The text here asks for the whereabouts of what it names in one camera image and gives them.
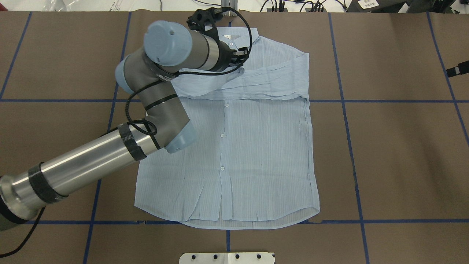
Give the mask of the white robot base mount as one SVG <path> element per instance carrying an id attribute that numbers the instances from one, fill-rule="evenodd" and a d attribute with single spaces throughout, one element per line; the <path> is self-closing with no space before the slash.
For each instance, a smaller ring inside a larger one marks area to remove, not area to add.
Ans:
<path id="1" fill-rule="evenodd" d="M 275 264 L 270 252 L 184 253 L 179 264 Z"/>

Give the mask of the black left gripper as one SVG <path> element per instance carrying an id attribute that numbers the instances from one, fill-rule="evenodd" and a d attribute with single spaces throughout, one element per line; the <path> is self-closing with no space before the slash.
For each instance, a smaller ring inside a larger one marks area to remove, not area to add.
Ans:
<path id="1" fill-rule="evenodd" d="M 226 43 L 219 43 L 218 51 L 218 72 L 223 72 L 229 67 L 243 66 L 248 60 L 250 50 L 248 47 L 232 49 Z"/>

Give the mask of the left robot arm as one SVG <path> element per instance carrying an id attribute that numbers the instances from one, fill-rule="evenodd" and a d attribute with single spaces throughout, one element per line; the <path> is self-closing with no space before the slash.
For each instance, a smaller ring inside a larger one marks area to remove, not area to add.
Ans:
<path id="1" fill-rule="evenodd" d="M 1 176 L 1 230 L 32 220 L 45 206 L 160 149 L 175 153 L 196 140 L 196 130 L 171 81 L 184 75 L 219 76 L 240 70 L 251 52 L 221 40 L 215 23 L 156 21 L 143 46 L 115 70 L 117 83 L 138 96 L 146 116 L 16 176 Z"/>

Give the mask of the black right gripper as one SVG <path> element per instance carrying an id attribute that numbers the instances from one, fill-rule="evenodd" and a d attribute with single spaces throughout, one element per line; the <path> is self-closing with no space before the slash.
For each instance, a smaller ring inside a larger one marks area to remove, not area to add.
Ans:
<path id="1" fill-rule="evenodd" d="M 469 60 L 460 62 L 455 67 L 446 69 L 447 77 L 455 77 L 469 73 Z"/>

